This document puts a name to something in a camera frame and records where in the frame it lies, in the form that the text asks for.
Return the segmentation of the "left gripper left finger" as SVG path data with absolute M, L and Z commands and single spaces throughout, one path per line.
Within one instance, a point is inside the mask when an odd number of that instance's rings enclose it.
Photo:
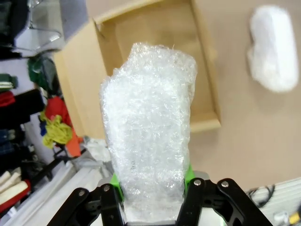
M 103 226 L 123 226 L 124 196 L 117 176 L 103 178 L 93 191 L 76 188 L 52 217 L 49 226 L 90 226 L 98 217 Z

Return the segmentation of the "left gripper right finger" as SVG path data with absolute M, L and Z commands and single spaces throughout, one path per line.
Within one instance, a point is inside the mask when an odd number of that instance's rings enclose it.
M 196 176 L 189 166 L 185 178 L 185 198 L 176 225 L 197 226 L 203 208 L 213 209 L 228 226 L 267 226 L 268 219 L 230 178 L 216 184 Z

